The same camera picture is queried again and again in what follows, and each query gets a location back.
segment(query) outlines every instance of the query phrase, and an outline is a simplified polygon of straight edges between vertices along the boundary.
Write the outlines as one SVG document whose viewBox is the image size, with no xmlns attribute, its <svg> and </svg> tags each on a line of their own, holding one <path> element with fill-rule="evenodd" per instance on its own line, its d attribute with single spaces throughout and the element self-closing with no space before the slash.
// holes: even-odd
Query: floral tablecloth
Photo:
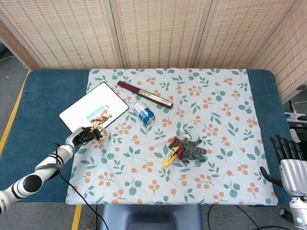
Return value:
<svg viewBox="0 0 307 230">
<path fill-rule="evenodd" d="M 121 80 L 173 101 L 167 109 L 120 88 Z M 276 205 L 260 127 L 245 69 L 92 69 L 87 92 L 106 82 L 129 106 L 107 127 L 108 141 L 75 154 L 70 183 L 89 204 Z M 132 111 L 147 103 L 156 120 L 145 125 Z M 206 162 L 168 158 L 173 136 L 192 135 Z M 82 204 L 68 188 L 66 202 Z"/>
</svg>

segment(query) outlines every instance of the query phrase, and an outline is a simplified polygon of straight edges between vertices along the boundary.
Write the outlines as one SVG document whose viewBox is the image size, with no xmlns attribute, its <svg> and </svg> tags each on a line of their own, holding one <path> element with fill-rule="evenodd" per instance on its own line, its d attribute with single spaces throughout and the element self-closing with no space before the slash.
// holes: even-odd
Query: robotic arm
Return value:
<svg viewBox="0 0 307 230">
<path fill-rule="evenodd" d="M 34 173 L 16 181 L 6 190 L 0 191 L 0 215 L 13 202 L 37 193 L 46 180 L 58 175 L 58 170 L 73 157 L 81 145 L 94 138 L 99 140 L 101 137 L 98 129 L 78 128 L 66 139 L 65 145 L 57 146 L 57 154 L 54 151 L 35 167 Z"/>
<path fill-rule="evenodd" d="M 265 179 L 283 187 L 292 196 L 290 208 L 295 229 L 307 230 L 307 161 L 293 140 L 276 135 L 278 141 L 270 138 L 274 145 L 282 179 L 271 177 L 263 167 L 260 171 Z"/>
</svg>

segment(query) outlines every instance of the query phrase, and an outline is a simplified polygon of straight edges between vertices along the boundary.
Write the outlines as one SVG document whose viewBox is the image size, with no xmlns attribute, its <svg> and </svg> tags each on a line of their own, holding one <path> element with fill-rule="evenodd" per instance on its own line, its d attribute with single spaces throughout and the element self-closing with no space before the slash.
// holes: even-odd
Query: black cable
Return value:
<svg viewBox="0 0 307 230">
<path fill-rule="evenodd" d="M 242 208 L 240 208 L 238 205 L 235 205 L 237 208 L 239 208 L 242 212 L 244 212 L 245 215 L 254 223 L 254 225 L 257 227 L 257 230 L 260 230 L 259 226 L 256 224 L 256 222 L 249 216 L 249 214 L 246 213 Z"/>
<path fill-rule="evenodd" d="M 96 205 L 96 230 L 98 230 L 98 216 L 97 216 L 97 208 L 98 208 L 98 205 Z"/>
<path fill-rule="evenodd" d="M 209 208 L 209 211 L 208 211 L 208 218 L 207 218 L 207 222 L 208 222 L 208 228 L 209 230 L 211 230 L 211 227 L 210 227 L 210 223 L 209 223 L 209 219 L 210 219 L 210 212 L 211 212 L 211 209 L 214 205 L 211 205 L 211 207 Z M 268 229 L 268 228 L 277 228 L 277 229 L 284 229 L 284 230 L 289 230 L 287 228 L 284 228 L 284 227 L 279 227 L 279 226 L 274 226 L 274 225 L 268 225 L 268 226 L 262 226 L 262 227 L 259 227 L 255 222 L 254 220 L 242 209 L 240 208 L 238 205 L 236 205 L 237 208 L 239 208 L 242 212 L 244 212 L 245 215 L 248 216 L 248 218 L 257 226 L 257 228 L 255 228 L 254 230 L 261 230 L 261 229 Z"/>
<path fill-rule="evenodd" d="M 56 146 L 56 164 L 57 164 L 57 163 L 58 163 L 58 148 L 57 148 L 57 143 L 55 143 L 55 146 Z M 99 217 L 102 219 L 102 221 L 104 222 L 104 224 L 105 224 L 105 226 L 106 226 L 106 229 L 109 230 L 109 228 L 108 228 L 108 226 L 107 226 L 105 220 L 102 218 L 102 216 L 100 216 L 100 215 L 97 213 L 97 211 L 95 211 L 95 210 L 87 203 L 87 201 L 85 200 L 85 198 L 77 191 L 77 189 L 75 189 L 75 187 L 74 187 L 71 183 L 69 183 L 69 182 L 63 177 L 63 175 L 62 175 L 60 169 L 57 169 L 57 171 L 59 172 L 59 175 L 61 176 L 61 178 L 63 179 L 63 181 L 65 181 L 70 187 L 73 188 L 73 190 L 82 198 L 82 200 L 87 204 L 87 206 L 96 214 L 96 218 L 97 218 L 97 216 L 99 216 Z"/>
</svg>

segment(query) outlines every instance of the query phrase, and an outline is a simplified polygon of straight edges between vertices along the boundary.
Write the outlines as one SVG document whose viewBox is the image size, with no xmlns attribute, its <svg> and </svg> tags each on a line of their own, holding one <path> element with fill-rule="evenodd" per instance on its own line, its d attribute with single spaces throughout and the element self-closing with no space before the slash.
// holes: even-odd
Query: soda can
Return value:
<svg viewBox="0 0 307 230">
<path fill-rule="evenodd" d="M 147 107 L 144 102 L 137 102 L 133 106 L 133 111 L 142 119 L 145 124 L 150 124 L 155 120 L 154 113 Z"/>
</svg>

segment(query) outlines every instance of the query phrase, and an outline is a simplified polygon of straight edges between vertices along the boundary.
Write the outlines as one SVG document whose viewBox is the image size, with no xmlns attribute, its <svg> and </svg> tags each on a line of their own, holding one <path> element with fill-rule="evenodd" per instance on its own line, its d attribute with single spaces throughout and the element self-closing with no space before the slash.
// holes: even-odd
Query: woven panel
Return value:
<svg viewBox="0 0 307 230">
<path fill-rule="evenodd" d="M 246 68 L 291 0 L 219 0 L 208 20 L 197 68 Z"/>
<path fill-rule="evenodd" d="M 267 69 L 276 77 L 281 98 L 307 78 L 307 1 L 301 0 L 274 32 L 253 68 Z"/>
<path fill-rule="evenodd" d="M 128 68 L 191 67 L 204 0 L 116 0 Z"/>
<path fill-rule="evenodd" d="M 102 0 L 0 0 L 47 68 L 118 68 Z"/>
<path fill-rule="evenodd" d="M 3 42 L 8 44 L 10 49 L 31 69 L 39 69 L 39 65 L 33 60 L 31 55 L 23 45 L 19 43 L 11 31 L 0 21 L 0 37 Z"/>
</svg>

